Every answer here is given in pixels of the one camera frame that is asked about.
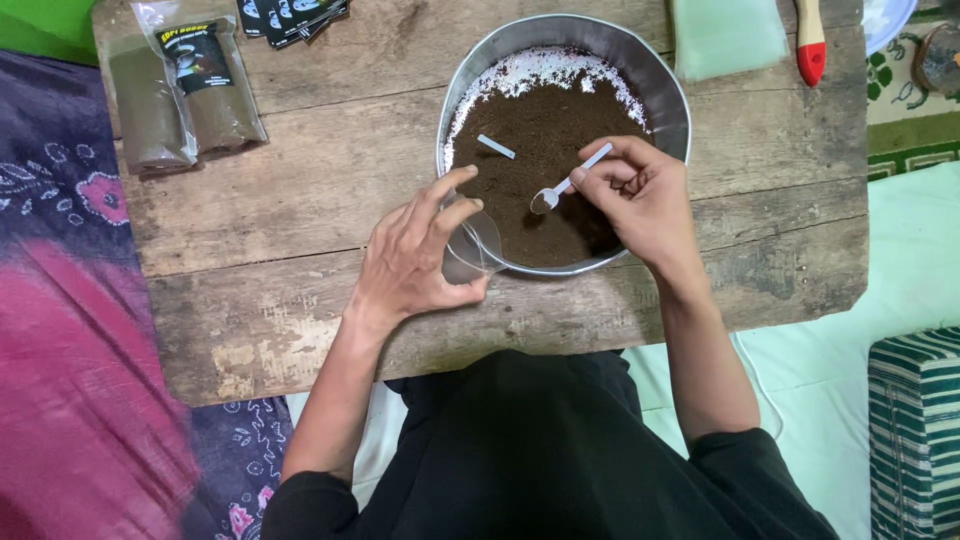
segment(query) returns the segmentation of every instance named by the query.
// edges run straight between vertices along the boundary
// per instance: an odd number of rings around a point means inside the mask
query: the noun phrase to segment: metal bowl
[[[680,83],[660,55],[640,36],[615,24],[567,13],[537,15],[497,28],[467,54],[450,79],[437,128],[437,175],[446,174],[444,144],[450,120],[467,91],[481,73],[517,51],[541,45],[578,47],[620,69],[636,88],[654,128],[657,148],[686,162],[690,154],[690,110]],[[573,276],[627,254],[622,246],[598,257],[560,268],[532,268],[489,255],[507,268],[540,276]]]

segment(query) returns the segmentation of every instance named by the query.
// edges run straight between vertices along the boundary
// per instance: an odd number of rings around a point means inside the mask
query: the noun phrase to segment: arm
[[[607,159],[589,171],[574,169],[570,180],[604,211],[657,281],[670,384],[687,447],[708,433],[759,427],[756,395],[700,260],[685,165],[630,136],[596,140],[581,158],[607,142],[613,144]]]
[[[317,471],[349,484],[387,337],[410,315],[484,299],[486,278],[451,285],[441,274],[450,234],[483,204],[462,199],[438,211],[440,201],[474,176],[473,166],[451,171],[373,229],[360,278],[287,447],[281,482]]]

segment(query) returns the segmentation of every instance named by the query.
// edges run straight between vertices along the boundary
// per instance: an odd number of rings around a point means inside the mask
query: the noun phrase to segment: hand
[[[440,210],[449,190],[477,174],[473,165],[454,169],[394,209],[373,228],[360,278],[344,316],[355,315],[383,333],[417,313],[475,304],[487,295],[486,277],[451,285],[441,274],[450,234],[480,211],[479,199],[461,199]]]
[[[686,165],[635,136],[608,136],[580,151],[588,159],[606,143],[613,148],[590,170],[570,173],[571,187],[603,210],[613,230],[654,272],[700,264],[686,193]]]

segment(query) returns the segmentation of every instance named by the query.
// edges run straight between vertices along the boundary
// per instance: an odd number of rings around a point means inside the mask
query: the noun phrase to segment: black sleeve
[[[705,435],[694,443],[690,463],[772,537],[837,538],[807,503],[766,431]]]
[[[263,514],[263,540],[348,538],[358,515],[349,486],[329,473],[306,471],[284,481]]]

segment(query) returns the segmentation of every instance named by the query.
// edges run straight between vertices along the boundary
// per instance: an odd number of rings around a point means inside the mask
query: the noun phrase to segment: pink fabric
[[[0,538],[180,537],[198,471],[148,303],[135,265],[41,239],[0,259]]]

